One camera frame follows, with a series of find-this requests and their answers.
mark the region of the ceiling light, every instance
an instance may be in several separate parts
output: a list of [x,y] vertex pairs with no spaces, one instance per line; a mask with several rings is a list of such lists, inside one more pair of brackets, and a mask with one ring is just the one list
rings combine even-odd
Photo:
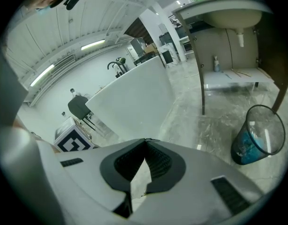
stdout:
[[41,77],[43,77],[46,73],[48,73],[52,68],[54,68],[54,65],[53,65],[53,64],[51,64],[48,68],[46,68],[46,70],[45,70],[43,73],[41,73],[40,76],[37,77],[37,78],[32,82],[32,84],[31,84],[30,86],[33,87],[33,86],[37,83],[37,81],[39,81],[39,80],[41,79]]
[[86,49],[86,48],[88,48],[88,47],[95,46],[95,45],[100,44],[100,43],[104,43],[104,42],[105,42],[105,40],[102,39],[102,40],[100,40],[100,41],[98,41],[98,42],[91,43],[91,44],[89,44],[89,45],[83,46],[83,47],[82,47],[82,50],[83,50],[83,49]]

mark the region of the faucet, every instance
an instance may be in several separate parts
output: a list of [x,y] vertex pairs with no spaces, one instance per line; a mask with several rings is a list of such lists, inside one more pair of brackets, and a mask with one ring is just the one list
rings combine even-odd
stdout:
[[120,68],[122,74],[125,74],[125,72],[122,70],[121,65],[120,65],[119,62],[110,62],[110,63],[107,65],[107,69],[108,69],[108,70],[109,70],[109,66],[110,66],[112,63],[113,63],[113,66],[112,66],[113,68],[114,68],[114,65],[117,64],[118,67]]

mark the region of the white counter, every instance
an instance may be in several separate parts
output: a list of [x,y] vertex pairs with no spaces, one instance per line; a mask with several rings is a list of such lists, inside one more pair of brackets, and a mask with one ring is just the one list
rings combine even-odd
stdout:
[[159,57],[130,70],[93,96],[87,107],[125,140],[154,138],[174,102]]

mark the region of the office chair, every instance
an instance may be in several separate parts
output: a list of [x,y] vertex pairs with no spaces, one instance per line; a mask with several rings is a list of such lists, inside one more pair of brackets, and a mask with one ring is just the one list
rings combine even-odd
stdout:
[[86,118],[91,124],[96,126],[92,123],[88,118],[87,115],[91,112],[90,109],[86,106],[86,102],[88,99],[82,96],[76,96],[68,103],[68,108],[70,112],[76,116],[78,119],[82,120],[85,124],[87,124],[90,128],[92,128],[84,119]]

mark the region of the soap bottle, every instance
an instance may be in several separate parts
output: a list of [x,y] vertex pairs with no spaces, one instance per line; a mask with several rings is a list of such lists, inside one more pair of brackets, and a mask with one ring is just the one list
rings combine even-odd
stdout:
[[214,56],[214,72],[220,72],[220,65],[217,56]]

